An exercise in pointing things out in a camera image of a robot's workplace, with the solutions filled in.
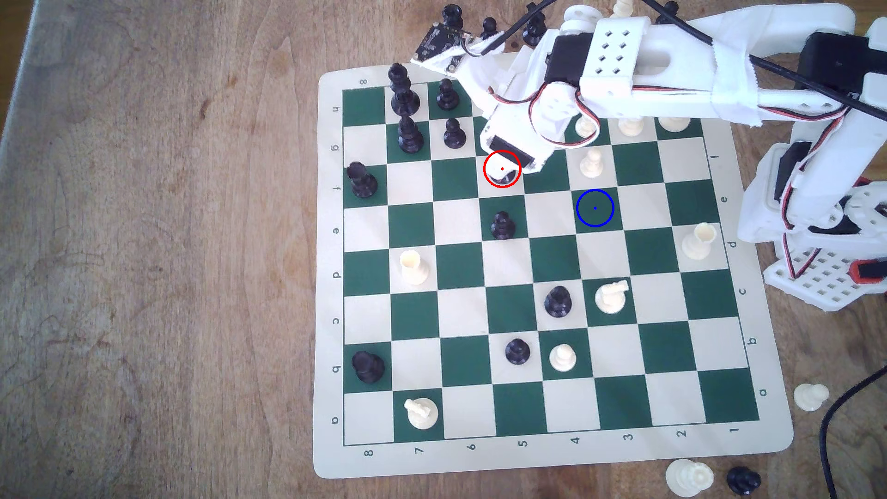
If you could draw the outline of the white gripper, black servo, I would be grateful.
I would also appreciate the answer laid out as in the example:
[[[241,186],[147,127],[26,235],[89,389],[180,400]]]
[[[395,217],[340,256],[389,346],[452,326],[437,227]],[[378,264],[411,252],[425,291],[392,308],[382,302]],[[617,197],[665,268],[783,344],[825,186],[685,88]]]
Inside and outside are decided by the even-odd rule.
[[[468,57],[460,83],[487,122],[483,148],[488,179],[535,173],[556,150],[588,146],[601,134],[601,119],[583,101],[579,79],[591,33],[547,33],[534,49],[512,61],[499,55]]]

